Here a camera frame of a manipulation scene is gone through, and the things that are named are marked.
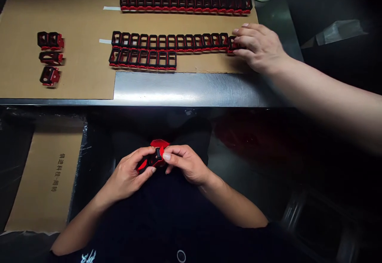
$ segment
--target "row of plastic parts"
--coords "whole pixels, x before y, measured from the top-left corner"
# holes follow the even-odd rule
[[[176,52],[113,47],[109,65],[150,70],[176,70]]]
[[[41,50],[51,50],[41,52],[39,55],[40,62],[46,64],[40,76],[40,82],[43,86],[55,88],[60,80],[60,71],[56,67],[63,65],[64,55],[56,50],[64,48],[64,39],[57,32],[41,31],[37,33],[37,45]]]
[[[41,50],[61,50],[64,48],[64,39],[57,32],[41,31],[37,33],[37,45]]]
[[[111,45],[115,48],[175,51],[181,53],[222,51],[232,53],[240,47],[234,42],[235,36],[227,33],[148,35],[113,31]]]
[[[252,0],[119,0],[121,10],[147,12],[191,12],[250,14]]]

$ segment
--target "stainless steel table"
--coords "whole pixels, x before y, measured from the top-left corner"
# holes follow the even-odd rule
[[[270,0],[256,9],[259,23],[277,32],[285,51],[303,61],[288,4]],[[170,107],[284,107],[267,84],[248,74],[117,72],[113,100],[0,99],[0,105],[115,105]]]

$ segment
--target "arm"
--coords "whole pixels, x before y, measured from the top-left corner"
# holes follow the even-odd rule
[[[102,214],[111,205],[99,192],[61,232],[52,245],[52,252],[62,256],[84,248],[93,237]]]
[[[276,33],[258,24],[234,30],[247,50],[236,50],[301,111],[345,133],[355,143],[382,154],[382,96],[337,81],[289,57]]]
[[[261,210],[216,174],[212,173],[199,190],[233,224],[244,228],[267,226],[268,220]]]
[[[179,167],[187,181],[197,185],[233,224],[244,228],[267,226],[268,220],[260,209],[214,174],[189,146],[169,146],[163,159],[169,164],[166,173]]]
[[[121,159],[97,195],[57,237],[51,248],[55,255],[73,253],[89,243],[103,213],[115,202],[130,197],[156,171],[156,168],[148,167],[138,175],[135,170],[136,165],[144,156],[154,152],[153,147],[140,148]]]

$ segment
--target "black clothing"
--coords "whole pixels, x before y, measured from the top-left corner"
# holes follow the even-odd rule
[[[207,164],[211,126],[192,119],[171,144],[188,144]],[[137,136],[113,136],[116,159],[148,146]],[[51,262],[303,262],[277,225],[239,228],[174,168],[157,168],[133,196],[112,206],[82,250]]]

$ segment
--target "brown cardboard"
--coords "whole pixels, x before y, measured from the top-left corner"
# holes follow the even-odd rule
[[[36,127],[6,231],[65,228],[81,139],[82,126]]]
[[[115,70],[109,66],[112,31],[147,34],[231,34],[250,16],[149,14],[103,10],[119,0],[7,0],[0,16],[0,97],[112,99]],[[65,38],[57,89],[41,85],[37,32],[57,31]],[[238,73],[238,59],[225,54],[179,55],[176,72]]]

